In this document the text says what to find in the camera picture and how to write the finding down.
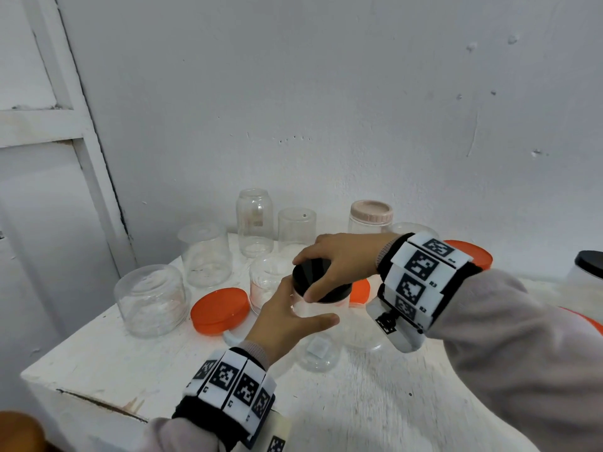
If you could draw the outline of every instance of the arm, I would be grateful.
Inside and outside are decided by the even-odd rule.
[[[283,279],[274,296],[262,307],[245,341],[230,350],[267,371],[272,363],[293,349],[300,339],[339,323],[339,317],[335,314],[297,317],[291,310],[291,295],[291,278],[287,277]],[[206,371],[205,374],[209,378],[211,371]],[[222,409],[205,403],[197,396],[184,396],[171,419],[157,418],[149,422],[139,452],[232,450],[248,433]]]
[[[465,280],[427,336],[463,383],[542,451],[603,449],[603,336],[491,270]]]

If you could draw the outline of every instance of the hand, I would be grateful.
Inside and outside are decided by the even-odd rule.
[[[293,265],[299,265],[309,258],[327,258],[331,266],[323,277],[308,288],[304,300],[314,303],[334,288],[376,274],[379,252],[399,236],[395,233],[338,233],[317,237],[314,245],[305,248],[293,259]]]
[[[300,339],[327,330],[340,321],[337,314],[298,317],[291,309],[292,295],[291,276],[287,276],[280,282],[272,298],[262,306],[256,323],[245,338],[264,349],[270,364],[287,355]]]

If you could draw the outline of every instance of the wooden stool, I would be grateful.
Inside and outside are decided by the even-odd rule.
[[[44,430],[33,417],[0,411],[0,452],[46,452]]]

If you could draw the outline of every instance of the qr code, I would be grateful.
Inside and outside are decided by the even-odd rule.
[[[236,379],[239,370],[228,363],[220,362],[218,369],[209,380],[212,384],[224,390],[230,390],[232,382]]]
[[[214,365],[216,364],[217,360],[207,360],[207,362],[205,362],[200,368],[199,371],[197,371],[197,374],[195,374],[195,376],[192,379],[205,379],[207,377],[207,375],[209,374],[209,372],[212,370],[212,368],[214,367]]]
[[[407,319],[414,322],[415,315],[417,315],[417,310],[399,296],[396,297],[396,309],[400,311]]]
[[[396,288],[396,292],[412,304],[418,303],[418,300],[421,298],[424,291],[424,284],[405,273],[402,275],[402,280],[398,284],[398,288]]]
[[[266,449],[266,452],[283,452],[285,448],[285,440],[280,439],[278,436],[273,436],[270,445]]]
[[[392,334],[396,331],[396,318],[389,312],[384,312],[375,319],[377,325],[385,334]]]
[[[258,395],[258,399],[253,404],[253,408],[252,408],[253,413],[256,416],[258,416],[258,419],[262,418],[263,413],[266,410],[266,407],[268,406],[269,401],[270,401],[270,396],[268,395],[267,391],[264,389],[260,390],[260,395]]]
[[[438,241],[437,239],[430,239],[423,245],[423,247],[431,250],[441,257],[447,257],[455,251],[454,247],[450,247],[448,244]]]
[[[241,380],[235,389],[234,396],[245,403],[252,405],[253,397],[256,395],[260,384],[250,378],[247,374],[241,376]]]
[[[435,258],[429,257],[426,253],[417,250],[408,260],[404,269],[413,273],[419,279],[426,280],[433,270],[440,264]]]

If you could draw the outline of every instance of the beige ribbed lid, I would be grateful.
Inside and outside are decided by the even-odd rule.
[[[350,214],[360,222],[381,225],[391,222],[394,210],[382,201],[360,200],[351,204]]]

